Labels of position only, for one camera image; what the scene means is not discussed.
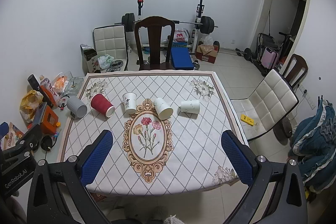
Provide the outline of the grey ribbed cup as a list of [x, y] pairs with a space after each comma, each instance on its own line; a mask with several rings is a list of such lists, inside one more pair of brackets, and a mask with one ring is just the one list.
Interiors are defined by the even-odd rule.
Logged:
[[67, 107], [74, 119], [81, 119], [87, 114], [87, 106], [76, 96], [68, 98]]

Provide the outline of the red ripple paper cup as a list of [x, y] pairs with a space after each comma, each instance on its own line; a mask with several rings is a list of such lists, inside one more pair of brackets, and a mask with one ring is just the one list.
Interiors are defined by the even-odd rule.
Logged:
[[91, 107], [103, 114], [106, 118], [110, 118], [115, 110], [113, 104], [101, 93], [95, 94], [92, 97]]

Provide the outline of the white calligraphy paper cup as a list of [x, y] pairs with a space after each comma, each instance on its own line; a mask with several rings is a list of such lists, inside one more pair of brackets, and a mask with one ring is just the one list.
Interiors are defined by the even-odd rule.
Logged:
[[134, 114], [137, 111], [137, 94], [127, 92], [123, 96], [123, 105], [126, 114]]

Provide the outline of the small white paper cup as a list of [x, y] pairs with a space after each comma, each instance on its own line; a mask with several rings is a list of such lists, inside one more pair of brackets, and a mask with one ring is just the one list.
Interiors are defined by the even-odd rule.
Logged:
[[188, 100], [181, 102], [181, 112], [199, 114], [200, 113], [200, 102], [199, 100]]

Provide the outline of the white grass-print paper cup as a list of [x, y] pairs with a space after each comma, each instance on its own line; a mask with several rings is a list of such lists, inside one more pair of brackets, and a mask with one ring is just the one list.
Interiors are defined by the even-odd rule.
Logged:
[[173, 115], [173, 108], [170, 107], [162, 98], [156, 98], [154, 100], [154, 107], [159, 119], [161, 120], [168, 119]]

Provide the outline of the blue ruffled fabric pile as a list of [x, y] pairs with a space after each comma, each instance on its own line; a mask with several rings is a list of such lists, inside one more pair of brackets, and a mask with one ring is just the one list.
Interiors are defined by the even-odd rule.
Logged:
[[301, 121], [293, 130], [289, 157], [298, 162], [302, 182], [315, 193], [335, 182], [335, 109], [323, 97], [316, 114]]

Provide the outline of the orange box device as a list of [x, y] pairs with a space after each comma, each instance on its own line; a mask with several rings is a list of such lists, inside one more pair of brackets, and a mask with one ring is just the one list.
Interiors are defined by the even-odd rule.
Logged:
[[42, 102], [35, 112], [33, 124], [40, 125], [42, 133], [55, 135], [58, 123], [59, 117], [46, 102]]

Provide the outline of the yellow tool on chair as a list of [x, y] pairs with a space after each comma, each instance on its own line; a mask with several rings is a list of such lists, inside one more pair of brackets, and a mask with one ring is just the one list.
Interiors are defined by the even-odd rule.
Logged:
[[244, 123], [248, 124], [248, 125], [251, 125], [251, 126], [254, 126], [256, 124], [254, 119], [246, 116], [245, 114], [242, 114], [240, 116], [240, 120], [243, 121]]

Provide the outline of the white padded chair right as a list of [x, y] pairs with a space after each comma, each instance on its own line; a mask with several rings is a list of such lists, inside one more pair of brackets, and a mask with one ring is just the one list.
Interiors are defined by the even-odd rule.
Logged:
[[254, 125], [239, 121], [248, 141], [270, 132], [298, 104], [299, 99], [284, 77], [272, 69], [248, 98], [235, 99], [231, 103], [237, 115], [252, 118]]

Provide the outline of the white padded chair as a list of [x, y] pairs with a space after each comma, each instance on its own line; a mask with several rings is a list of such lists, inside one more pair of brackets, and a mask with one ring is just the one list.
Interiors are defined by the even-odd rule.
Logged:
[[93, 30], [93, 45], [97, 57], [109, 55], [114, 60], [122, 60], [121, 71], [127, 70], [129, 56], [127, 51], [126, 30], [123, 24], [98, 27]]
[[248, 98], [235, 99], [231, 103], [237, 115], [252, 118], [254, 125], [239, 121], [248, 141], [270, 132], [298, 104], [299, 99], [284, 77], [272, 69]]

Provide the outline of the yellow plastic bag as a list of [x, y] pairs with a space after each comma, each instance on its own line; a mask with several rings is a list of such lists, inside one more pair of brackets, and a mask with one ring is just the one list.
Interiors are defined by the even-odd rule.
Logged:
[[26, 123], [34, 120], [35, 113], [43, 101], [43, 95], [35, 90], [30, 90], [21, 100], [19, 112]]

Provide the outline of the clear glass ashtray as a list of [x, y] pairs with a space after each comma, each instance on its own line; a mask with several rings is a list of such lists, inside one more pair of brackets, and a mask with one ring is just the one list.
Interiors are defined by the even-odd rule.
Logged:
[[78, 95], [83, 83], [84, 83], [83, 77], [72, 77], [72, 79], [68, 81], [68, 84], [65, 87], [63, 94], [67, 96]]

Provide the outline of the orange snack packet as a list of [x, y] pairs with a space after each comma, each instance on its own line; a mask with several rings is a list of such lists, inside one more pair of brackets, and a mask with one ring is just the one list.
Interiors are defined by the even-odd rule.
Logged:
[[72, 78], [70, 71], [59, 73], [51, 82], [54, 91], [59, 95], [62, 94]]

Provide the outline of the black bottle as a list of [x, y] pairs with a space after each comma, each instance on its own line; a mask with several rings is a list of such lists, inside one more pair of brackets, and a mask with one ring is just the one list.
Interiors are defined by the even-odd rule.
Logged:
[[33, 90], [40, 92], [43, 96], [43, 102], [46, 102], [50, 108], [53, 108], [53, 103], [50, 100], [50, 98], [48, 97], [47, 93], [42, 89], [42, 87], [40, 86], [40, 84], [38, 83], [37, 79], [35, 78], [34, 75], [30, 75], [27, 79], [30, 87], [32, 87]]

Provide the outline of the dark wooden chair right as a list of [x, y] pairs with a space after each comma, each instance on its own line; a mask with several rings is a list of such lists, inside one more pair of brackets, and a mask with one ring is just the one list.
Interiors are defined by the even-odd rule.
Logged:
[[294, 53], [290, 57], [288, 65], [284, 69], [282, 76], [294, 89], [303, 80], [307, 72], [308, 66], [306, 60], [302, 56]]

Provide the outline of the dark wooden chair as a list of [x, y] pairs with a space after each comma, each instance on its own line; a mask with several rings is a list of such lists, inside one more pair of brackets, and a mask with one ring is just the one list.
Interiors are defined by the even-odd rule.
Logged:
[[282, 76], [294, 89], [303, 80], [307, 72], [308, 66], [306, 60], [302, 56], [294, 53], [290, 57], [288, 65], [284, 69]]
[[171, 33], [169, 37], [169, 42], [166, 51], [166, 59], [161, 63], [161, 36], [163, 27], [148, 27], [147, 35], [149, 41], [149, 49], [150, 49], [150, 61], [149, 64], [144, 63], [143, 54], [142, 54], [142, 46], [141, 39], [139, 38], [139, 29], [135, 28], [134, 37], [137, 45], [138, 51], [138, 59], [139, 59], [139, 70], [140, 71], [151, 71], [151, 70], [174, 70], [173, 65], [170, 63], [171, 57], [171, 49], [173, 45], [174, 31], [175, 27], [171, 28]]

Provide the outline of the floral diamond-pattern tablecloth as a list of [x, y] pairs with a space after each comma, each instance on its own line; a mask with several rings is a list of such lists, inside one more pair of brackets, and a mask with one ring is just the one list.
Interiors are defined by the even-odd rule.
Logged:
[[[89, 107], [84, 118], [69, 118], [58, 160], [78, 155], [103, 130], [113, 146], [91, 192], [105, 196], [164, 195], [210, 190], [238, 176], [224, 153], [221, 135], [231, 130], [246, 142], [238, 117], [215, 72], [143, 71], [88, 74], [78, 97], [90, 105], [102, 93], [115, 107], [110, 118]], [[137, 94], [137, 111], [126, 114], [122, 96]], [[154, 100], [162, 98], [173, 115], [161, 120]], [[181, 102], [199, 100], [200, 113], [181, 112]]]

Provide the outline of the silver tea box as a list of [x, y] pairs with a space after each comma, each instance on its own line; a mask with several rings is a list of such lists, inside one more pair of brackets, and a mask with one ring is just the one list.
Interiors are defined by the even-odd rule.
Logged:
[[80, 49], [88, 73], [100, 73], [101, 69], [96, 50], [93, 47], [85, 44], [80, 44]]

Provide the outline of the pink suitcase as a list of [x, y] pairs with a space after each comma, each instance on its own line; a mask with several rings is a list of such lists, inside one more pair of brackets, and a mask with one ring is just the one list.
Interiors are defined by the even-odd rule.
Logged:
[[266, 47], [262, 54], [261, 64], [266, 69], [272, 69], [276, 65], [278, 53], [270, 47]]

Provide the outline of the green-white plastic bag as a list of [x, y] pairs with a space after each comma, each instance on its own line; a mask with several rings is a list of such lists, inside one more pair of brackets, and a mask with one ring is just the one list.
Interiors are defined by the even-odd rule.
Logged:
[[102, 55], [98, 57], [98, 64], [101, 70], [108, 69], [114, 61], [114, 57], [109, 54]]

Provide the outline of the brown cardboard box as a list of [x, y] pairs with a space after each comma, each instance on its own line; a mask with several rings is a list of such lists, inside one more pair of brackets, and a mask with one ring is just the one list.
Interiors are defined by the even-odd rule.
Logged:
[[219, 47], [217, 45], [207, 46], [204, 44], [198, 45], [197, 50], [195, 52], [195, 57], [198, 60], [205, 61], [211, 64], [215, 63], [219, 51]]

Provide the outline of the white padded chair left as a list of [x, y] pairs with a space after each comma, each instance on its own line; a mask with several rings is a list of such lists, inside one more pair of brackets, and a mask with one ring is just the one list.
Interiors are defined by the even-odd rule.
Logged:
[[93, 45], [97, 57], [109, 55], [114, 60], [122, 60], [121, 71], [127, 70], [129, 56], [127, 51], [126, 30], [123, 24], [98, 27], [93, 30]]

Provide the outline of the blue bench pad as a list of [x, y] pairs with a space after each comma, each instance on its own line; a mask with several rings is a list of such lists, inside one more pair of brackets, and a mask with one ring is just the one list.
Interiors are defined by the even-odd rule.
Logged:
[[188, 48], [172, 47], [171, 63], [176, 70], [193, 70], [194, 65]]

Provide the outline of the white barbell rack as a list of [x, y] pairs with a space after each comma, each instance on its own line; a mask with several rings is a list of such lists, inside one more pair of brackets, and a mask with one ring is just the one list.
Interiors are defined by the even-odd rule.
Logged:
[[[204, 10], [204, 6], [205, 5], [203, 4], [203, 1], [200, 0], [199, 4], [197, 5], [197, 16], [195, 18], [195, 22], [201, 21], [201, 16]], [[191, 53], [195, 53], [196, 46], [197, 46], [197, 38], [198, 38], [199, 33], [201, 32], [197, 30], [196, 27], [194, 26], [192, 36], [191, 36]]]

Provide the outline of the barbell with black plates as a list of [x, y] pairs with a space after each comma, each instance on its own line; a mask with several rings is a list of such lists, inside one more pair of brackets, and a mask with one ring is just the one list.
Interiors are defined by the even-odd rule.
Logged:
[[170, 20], [163, 18], [161, 16], [150, 16], [143, 20], [135, 20], [134, 13], [126, 13], [122, 16], [120, 24], [124, 25], [126, 32], [134, 32], [135, 28], [148, 28], [148, 27], [166, 27], [171, 26], [175, 27], [176, 24], [190, 24], [196, 27], [201, 34], [211, 34], [215, 28], [218, 26], [215, 25], [213, 18], [210, 16], [201, 16], [200, 22], [185, 22], [180, 20]]

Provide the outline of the red-white plastic bag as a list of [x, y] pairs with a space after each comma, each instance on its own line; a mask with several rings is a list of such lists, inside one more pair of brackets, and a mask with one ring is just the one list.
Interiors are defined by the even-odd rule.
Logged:
[[177, 43], [187, 43], [189, 41], [189, 33], [187, 29], [180, 29], [174, 31], [174, 42]]

